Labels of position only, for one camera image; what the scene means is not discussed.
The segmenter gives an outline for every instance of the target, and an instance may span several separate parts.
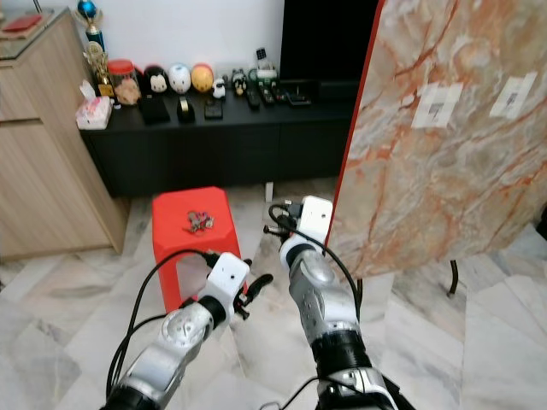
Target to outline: white tape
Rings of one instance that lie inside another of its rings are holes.
[[[463,83],[455,83],[450,87],[439,87],[438,83],[424,86],[412,127],[447,127],[452,111],[462,94],[462,88]]]
[[[525,77],[509,77],[492,105],[490,117],[506,117],[510,120],[517,118],[537,75],[538,73],[532,72]]]

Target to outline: black and white plush toy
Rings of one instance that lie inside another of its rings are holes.
[[[224,84],[224,79],[216,79],[213,82],[213,97],[216,99],[226,97],[226,87]]]
[[[247,77],[242,68],[232,70],[232,87],[238,96],[242,96],[247,90]]]
[[[168,75],[160,66],[149,66],[144,70],[144,78],[150,92],[161,94],[168,88]]]

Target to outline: television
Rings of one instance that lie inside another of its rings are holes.
[[[316,83],[321,98],[354,98],[378,0],[285,0],[281,84]]]

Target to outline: red edge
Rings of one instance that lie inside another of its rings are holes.
[[[362,67],[361,81],[359,83],[359,92],[357,93],[356,106],[353,108],[353,116],[351,117],[350,135],[348,136],[348,142],[345,145],[344,159],[342,160],[342,167],[340,168],[340,174],[338,176],[338,183],[336,184],[336,192],[334,194],[334,205],[332,208],[331,224],[328,227],[328,234],[326,235],[325,244],[328,244],[328,240],[331,236],[332,223],[334,221],[334,214],[336,212],[336,205],[338,203],[338,195],[340,193],[340,187],[344,179],[345,164],[348,161],[348,154],[350,152],[351,139],[353,138],[353,131],[356,127],[357,115],[359,115],[359,105],[361,104],[362,92],[365,88],[365,81],[367,80],[368,65],[370,64],[370,57],[373,54],[374,41],[376,40],[376,34],[378,32],[379,17],[382,14],[385,0],[379,0],[376,6],[376,14],[374,15],[373,29],[370,33],[370,39],[368,40],[367,56],[365,57],[365,64]]]

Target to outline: white wall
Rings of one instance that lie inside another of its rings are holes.
[[[39,0],[42,8],[77,0]],[[32,0],[3,0],[3,8],[33,8]],[[104,43],[110,58],[129,58],[137,66],[174,62],[213,69],[255,62],[265,47],[279,67],[284,0],[94,0],[103,10]]]

